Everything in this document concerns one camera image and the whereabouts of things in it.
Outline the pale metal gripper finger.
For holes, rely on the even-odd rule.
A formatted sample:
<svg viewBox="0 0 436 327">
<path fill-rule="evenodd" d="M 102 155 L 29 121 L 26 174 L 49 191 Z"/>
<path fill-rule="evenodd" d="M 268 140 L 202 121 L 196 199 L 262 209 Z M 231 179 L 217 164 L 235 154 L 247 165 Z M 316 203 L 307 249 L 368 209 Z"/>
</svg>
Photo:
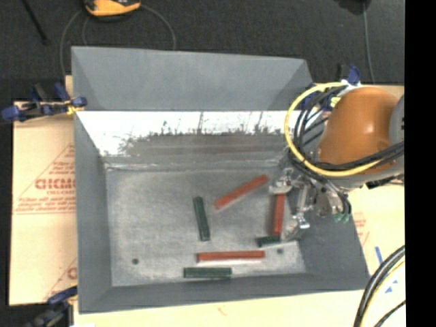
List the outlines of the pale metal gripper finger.
<svg viewBox="0 0 436 327">
<path fill-rule="evenodd" d="M 292 188 L 293 184 L 290 179 L 278 179 L 269 186 L 269 193 L 274 195 L 286 194 L 289 193 Z"/>
<path fill-rule="evenodd" d="M 291 216 L 290 229 L 291 230 L 308 230 L 310 228 L 310 223 L 305 219 L 305 215 L 302 213 L 297 213 Z"/>
</svg>

